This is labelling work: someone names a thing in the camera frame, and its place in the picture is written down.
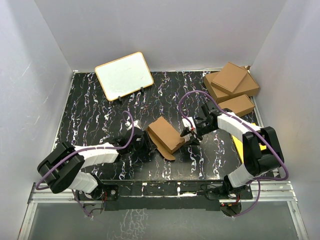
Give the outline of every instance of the brown box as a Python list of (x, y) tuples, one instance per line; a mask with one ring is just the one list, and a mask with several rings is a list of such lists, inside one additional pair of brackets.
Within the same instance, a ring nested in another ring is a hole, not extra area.
[(246, 94), (248, 97), (252, 97), (257, 95), (259, 92), (259, 85), (252, 78), (250, 73), (248, 73), (232, 95), (226, 94), (225, 92), (211, 86), (211, 81), (217, 76), (218, 73), (219, 72), (209, 73), (203, 78), (203, 83), (206, 86), (209, 94), (218, 104), (244, 94)]
[(185, 143), (180, 133), (162, 116), (148, 126), (147, 132), (161, 155), (167, 160), (175, 160), (172, 154)]
[(250, 98), (247, 95), (237, 96), (227, 101), (221, 102), (219, 106), (222, 109), (230, 109), (238, 117), (249, 114), (255, 108)]
[(244, 80), (248, 71), (228, 62), (224, 68), (211, 81), (211, 85), (226, 94), (232, 95), (241, 82)]

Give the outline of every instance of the marble tabletop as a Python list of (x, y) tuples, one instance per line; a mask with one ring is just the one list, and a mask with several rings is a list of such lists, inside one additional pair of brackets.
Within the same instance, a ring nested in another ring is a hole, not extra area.
[[(163, 116), (178, 132), (183, 129), (178, 102), (192, 90), (206, 91), (205, 71), (152, 72), (154, 84), (145, 89), (109, 102), (95, 73), (75, 73), (69, 97), (58, 130), (56, 143), (73, 145), (103, 144), (125, 134), (124, 110), (140, 120), (145, 129)], [(188, 97), (184, 112), (194, 117), (207, 99), (201, 94)], [(254, 112), (243, 117), (257, 123)], [(175, 161), (165, 160), (158, 152), (151, 155), (123, 157), (119, 162), (85, 168), (101, 180), (222, 180), (241, 163), (231, 136), (217, 130), (204, 136), (201, 145), (181, 147)]]

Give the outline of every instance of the whiteboard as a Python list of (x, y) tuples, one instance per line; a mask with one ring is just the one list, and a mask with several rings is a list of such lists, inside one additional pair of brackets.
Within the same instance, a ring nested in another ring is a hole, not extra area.
[(154, 84), (141, 52), (97, 66), (94, 71), (109, 101)]

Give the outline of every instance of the white wall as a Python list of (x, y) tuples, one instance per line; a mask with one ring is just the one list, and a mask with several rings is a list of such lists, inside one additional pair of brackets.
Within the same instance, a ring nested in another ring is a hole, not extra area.
[(251, 67), (310, 239), (320, 228), (320, 1), (288, 1)]
[(286, 0), (35, 0), (73, 70), (142, 52), (152, 71), (251, 65)]
[(0, 239), (16, 239), (72, 70), (33, 0), (0, 1)]

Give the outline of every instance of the yellow board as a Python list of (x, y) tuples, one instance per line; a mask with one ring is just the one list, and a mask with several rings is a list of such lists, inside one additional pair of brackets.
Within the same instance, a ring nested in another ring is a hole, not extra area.
[[(239, 158), (240, 158), (241, 162), (244, 163), (244, 145), (242, 144), (242, 142), (238, 138), (236, 138), (233, 135), (231, 135), (231, 136), (232, 136), (235, 148), (238, 152)], [(260, 149), (265, 150), (265, 149), (267, 149), (267, 147), (260, 145)]]

